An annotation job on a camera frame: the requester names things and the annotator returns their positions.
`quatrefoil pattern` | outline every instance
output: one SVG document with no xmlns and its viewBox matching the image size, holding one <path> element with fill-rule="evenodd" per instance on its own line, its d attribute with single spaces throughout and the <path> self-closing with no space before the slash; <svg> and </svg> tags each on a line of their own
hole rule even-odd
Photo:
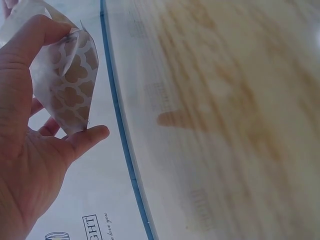
<svg viewBox="0 0 320 240">
<path fill-rule="evenodd" d="M 46 109 L 68 135 L 85 130 L 98 72 L 93 39 L 86 31 L 73 29 L 47 51 L 52 74 Z"/>
</svg>

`wooden surface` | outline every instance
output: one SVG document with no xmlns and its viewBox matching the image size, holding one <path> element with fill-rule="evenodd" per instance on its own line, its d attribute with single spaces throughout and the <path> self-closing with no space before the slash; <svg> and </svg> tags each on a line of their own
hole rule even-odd
<svg viewBox="0 0 320 240">
<path fill-rule="evenodd" d="M 185 229 L 193 239 L 319 240 L 320 1 L 135 2 L 175 99 L 157 124 L 176 133 L 170 151 L 192 156 L 196 177 L 177 180 L 192 189 L 194 219 L 186 213 Z M 149 162 L 160 162 L 156 138 L 145 143 Z M 145 182 L 147 199 L 148 188 L 169 194 Z M 149 206 L 153 214 L 157 206 Z"/>
</svg>

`human hand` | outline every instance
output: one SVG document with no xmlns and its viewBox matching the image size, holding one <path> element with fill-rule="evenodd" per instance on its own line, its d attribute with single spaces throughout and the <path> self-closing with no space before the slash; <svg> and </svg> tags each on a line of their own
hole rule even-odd
<svg viewBox="0 0 320 240">
<path fill-rule="evenodd" d="M 42 108 L 32 99 L 29 67 L 42 46 L 70 29 L 38 15 L 0 49 L 0 239 L 25 239 L 58 196 L 71 163 L 109 135 L 97 126 L 58 139 L 52 118 L 39 131 L 28 127 Z"/>
</svg>

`paper bag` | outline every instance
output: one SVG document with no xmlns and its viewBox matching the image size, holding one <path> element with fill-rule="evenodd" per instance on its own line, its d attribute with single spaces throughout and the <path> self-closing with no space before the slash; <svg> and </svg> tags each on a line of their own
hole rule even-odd
<svg viewBox="0 0 320 240">
<path fill-rule="evenodd" d="M 62 40 L 44 46 L 30 67 L 34 96 L 67 135 L 72 135 L 87 129 L 99 65 L 97 50 L 85 29 L 77 28 L 43 0 L 22 0 L 13 9 L 0 29 L 1 43 L 7 43 L 39 14 L 73 26 Z"/>
</svg>

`wood table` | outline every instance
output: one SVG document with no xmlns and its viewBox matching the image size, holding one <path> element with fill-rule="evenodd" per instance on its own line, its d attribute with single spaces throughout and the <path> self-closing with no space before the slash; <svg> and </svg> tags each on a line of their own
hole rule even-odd
<svg viewBox="0 0 320 240">
<path fill-rule="evenodd" d="M 109 18 L 154 236 L 320 240 L 320 1 L 132 0 Z"/>
</svg>

